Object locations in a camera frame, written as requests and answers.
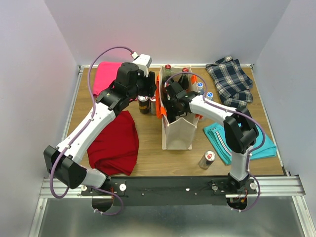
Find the aluminium frame rail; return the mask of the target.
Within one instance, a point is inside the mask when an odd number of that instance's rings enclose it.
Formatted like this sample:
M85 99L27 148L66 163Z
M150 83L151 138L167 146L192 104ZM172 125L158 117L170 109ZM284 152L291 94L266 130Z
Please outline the aluminium frame rail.
M260 184L260 197L289 197L304 196L305 190L299 176L256 176ZM66 185L57 179L53 180L54 190L61 196ZM81 186L69 189L65 198L81 198ZM39 198L54 198L50 191L49 179L44 179L41 185Z

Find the silver can front table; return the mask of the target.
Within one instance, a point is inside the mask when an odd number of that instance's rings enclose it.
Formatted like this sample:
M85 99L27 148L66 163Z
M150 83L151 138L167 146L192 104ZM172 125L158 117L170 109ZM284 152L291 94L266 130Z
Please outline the silver can front table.
M199 161L199 166L202 169L208 169L213 162L216 160L216 155L213 151L206 151L201 160Z

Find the black can beside bag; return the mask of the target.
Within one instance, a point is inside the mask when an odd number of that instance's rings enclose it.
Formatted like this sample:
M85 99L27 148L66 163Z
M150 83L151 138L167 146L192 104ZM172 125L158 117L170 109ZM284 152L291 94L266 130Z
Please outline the black can beside bag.
M142 114L147 114L150 111L149 97L148 96L138 96L138 106L139 111Z

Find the teal folded shorts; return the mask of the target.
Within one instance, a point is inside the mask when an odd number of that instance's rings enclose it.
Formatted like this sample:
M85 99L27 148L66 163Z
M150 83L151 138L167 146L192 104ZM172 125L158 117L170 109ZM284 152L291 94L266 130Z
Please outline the teal folded shorts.
M208 140L216 150L220 159L226 164L232 163L232 150L226 143L225 131L223 126L218 123L214 123L203 129ZM272 140L265 135L265 142L263 146L251 153L251 160L271 158L277 155L277 147Z

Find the clear water bottle blue label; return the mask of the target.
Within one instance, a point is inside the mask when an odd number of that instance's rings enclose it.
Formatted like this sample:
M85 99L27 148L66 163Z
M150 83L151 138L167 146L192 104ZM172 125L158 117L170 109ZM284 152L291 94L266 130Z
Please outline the clear water bottle blue label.
M210 100L210 101L213 101L213 97L214 97L214 94L212 92L207 92L206 95L205 95L205 98Z

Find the pink folded cloth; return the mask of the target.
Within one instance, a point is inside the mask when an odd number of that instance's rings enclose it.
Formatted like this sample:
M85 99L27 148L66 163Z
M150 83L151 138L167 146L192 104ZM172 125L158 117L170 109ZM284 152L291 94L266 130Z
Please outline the pink folded cloth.
M92 93L96 98L103 90L108 88L116 79L117 72L122 63L102 62L96 70Z

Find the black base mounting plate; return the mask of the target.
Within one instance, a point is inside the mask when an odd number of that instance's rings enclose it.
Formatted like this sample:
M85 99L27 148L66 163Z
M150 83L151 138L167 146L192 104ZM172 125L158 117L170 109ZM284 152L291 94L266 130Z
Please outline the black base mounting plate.
M126 206L226 205L230 197L256 194L256 183L247 177L234 181L224 176L117 176L103 190L118 195Z

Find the red folded cloth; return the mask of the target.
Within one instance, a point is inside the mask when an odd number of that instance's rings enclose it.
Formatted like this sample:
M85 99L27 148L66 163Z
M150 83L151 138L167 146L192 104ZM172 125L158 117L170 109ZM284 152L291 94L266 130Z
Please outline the red folded cloth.
M107 175L130 175L137 163L139 138L130 112L121 112L87 149L91 168Z

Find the cola glass bottle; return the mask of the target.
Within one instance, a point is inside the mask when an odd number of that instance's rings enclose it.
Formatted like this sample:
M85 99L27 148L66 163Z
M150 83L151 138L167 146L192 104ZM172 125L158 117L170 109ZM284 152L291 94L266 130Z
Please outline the cola glass bottle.
M171 77L171 65L166 64L164 66L164 72L163 72L163 78L162 78L162 89L161 89L161 96L162 96L162 101L167 98L167 92L165 87L167 87L170 83L173 82L173 79L170 79L168 83L166 81Z

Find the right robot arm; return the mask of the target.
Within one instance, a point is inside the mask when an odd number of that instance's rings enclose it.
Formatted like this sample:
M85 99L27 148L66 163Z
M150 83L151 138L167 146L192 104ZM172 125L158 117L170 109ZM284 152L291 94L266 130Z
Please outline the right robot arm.
M167 117L170 121L175 121L180 115L191 113L223 126L226 144L232 150L232 163L226 188L231 193L239 193L245 188L250 177L250 155L259 135L249 110L225 107L195 91L186 92L178 82L168 83L165 90L169 96Z

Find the beige canvas tote bag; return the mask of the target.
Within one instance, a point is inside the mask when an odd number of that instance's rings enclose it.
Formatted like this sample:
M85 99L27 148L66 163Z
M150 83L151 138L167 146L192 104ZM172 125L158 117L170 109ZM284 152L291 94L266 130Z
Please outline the beige canvas tote bag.
M176 117L175 121L170 122L166 114L165 103L162 101L161 89L164 66L160 67L156 79L156 116L161 119L162 123L162 149L163 150L190 150L192 149L192 141L197 129L199 116L188 113L185 117ZM171 66L171 75L176 75L173 79L178 81L183 68L188 68L191 72L190 65Z

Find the plaid navy white shirt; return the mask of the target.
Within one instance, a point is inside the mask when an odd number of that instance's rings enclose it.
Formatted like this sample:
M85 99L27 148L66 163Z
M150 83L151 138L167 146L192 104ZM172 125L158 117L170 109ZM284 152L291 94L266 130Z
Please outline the plaid navy white shirt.
M208 74L212 77L222 104L244 108L253 102L250 89L253 81L242 70L239 60L226 56L206 65Z

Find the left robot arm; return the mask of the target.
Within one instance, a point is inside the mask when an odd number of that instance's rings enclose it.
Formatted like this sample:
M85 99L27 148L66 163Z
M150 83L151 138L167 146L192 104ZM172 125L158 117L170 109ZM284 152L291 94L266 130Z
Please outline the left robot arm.
M138 96L152 97L156 90L155 74L149 71L151 62L125 62L118 68L116 79L93 100L93 107L76 129L56 147L43 152L46 168L52 178L69 189L79 185L92 186L104 195L109 191L107 176L97 169L82 166L81 160L100 132L115 120Z

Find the silver can red tab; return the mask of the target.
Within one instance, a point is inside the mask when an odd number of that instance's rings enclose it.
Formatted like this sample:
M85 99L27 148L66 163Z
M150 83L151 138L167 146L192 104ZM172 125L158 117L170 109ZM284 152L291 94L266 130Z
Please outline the silver can red tab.
M149 98L149 101L150 101L150 113L152 115L156 115L156 97L153 96Z

